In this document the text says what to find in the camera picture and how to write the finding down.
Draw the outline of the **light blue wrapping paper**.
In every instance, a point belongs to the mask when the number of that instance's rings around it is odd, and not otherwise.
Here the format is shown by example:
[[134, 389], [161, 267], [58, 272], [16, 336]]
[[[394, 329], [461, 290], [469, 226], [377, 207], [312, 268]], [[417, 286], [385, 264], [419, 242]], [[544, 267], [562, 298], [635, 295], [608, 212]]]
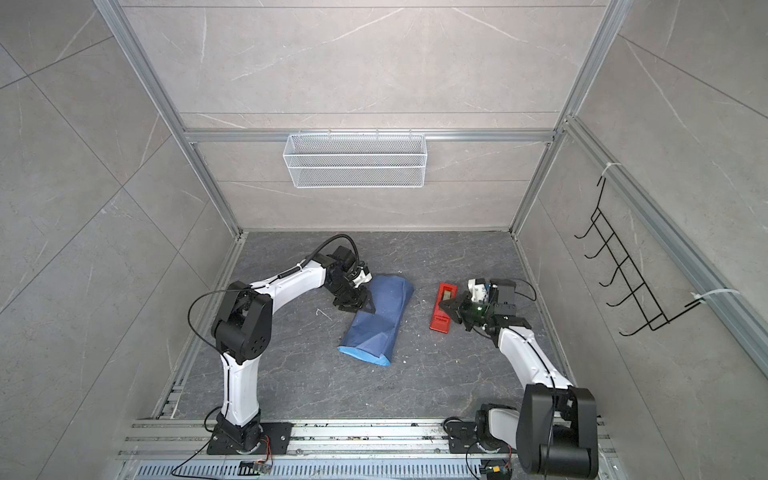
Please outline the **light blue wrapping paper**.
[[368, 288], [375, 312], [356, 313], [338, 351], [367, 363], [389, 366], [399, 326], [414, 287], [400, 276], [376, 275]]

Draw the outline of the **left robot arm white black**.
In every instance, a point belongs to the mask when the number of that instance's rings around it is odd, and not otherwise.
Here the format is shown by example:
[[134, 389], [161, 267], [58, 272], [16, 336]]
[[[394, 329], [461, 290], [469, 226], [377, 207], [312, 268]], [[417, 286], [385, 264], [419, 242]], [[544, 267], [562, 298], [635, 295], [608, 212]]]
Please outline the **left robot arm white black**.
[[317, 250], [297, 265], [267, 279], [233, 282], [211, 327], [224, 375], [223, 404], [216, 417], [211, 453], [251, 453], [261, 447], [258, 369], [272, 334], [273, 315], [301, 295], [324, 288], [342, 311], [373, 313], [372, 274], [355, 248], [330, 254]]

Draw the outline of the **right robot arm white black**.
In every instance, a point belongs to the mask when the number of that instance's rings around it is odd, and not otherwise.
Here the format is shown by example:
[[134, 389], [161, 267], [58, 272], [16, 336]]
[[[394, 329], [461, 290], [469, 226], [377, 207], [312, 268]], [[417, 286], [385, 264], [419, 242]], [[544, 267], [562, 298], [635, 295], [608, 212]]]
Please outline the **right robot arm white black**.
[[466, 447], [515, 454], [528, 474], [595, 479], [599, 471], [597, 405], [593, 394], [560, 373], [516, 314], [517, 284], [468, 281], [461, 294], [440, 294], [436, 309], [467, 331], [488, 337], [524, 387], [520, 407], [484, 404]]

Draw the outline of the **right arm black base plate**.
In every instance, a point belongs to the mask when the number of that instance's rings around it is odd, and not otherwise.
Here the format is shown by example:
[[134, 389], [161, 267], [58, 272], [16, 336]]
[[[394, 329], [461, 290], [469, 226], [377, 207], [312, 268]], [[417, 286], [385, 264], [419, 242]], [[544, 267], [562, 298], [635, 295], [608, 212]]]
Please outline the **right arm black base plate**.
[[451, 453], [517, 454], [515, 447], [482, 431], [473, 421], [449, 417], [442, 422], [441, 426], [448, 437]]

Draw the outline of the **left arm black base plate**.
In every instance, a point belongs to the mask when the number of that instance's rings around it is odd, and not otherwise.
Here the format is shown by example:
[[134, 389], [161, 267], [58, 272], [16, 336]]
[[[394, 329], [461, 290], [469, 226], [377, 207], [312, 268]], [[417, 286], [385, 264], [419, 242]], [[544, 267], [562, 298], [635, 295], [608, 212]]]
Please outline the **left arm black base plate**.
[[224, 421], [214, 428], [208, 455], [265, 455], [287, 453], [294, 424], [290, 422], [268, 422], [236, 426]]

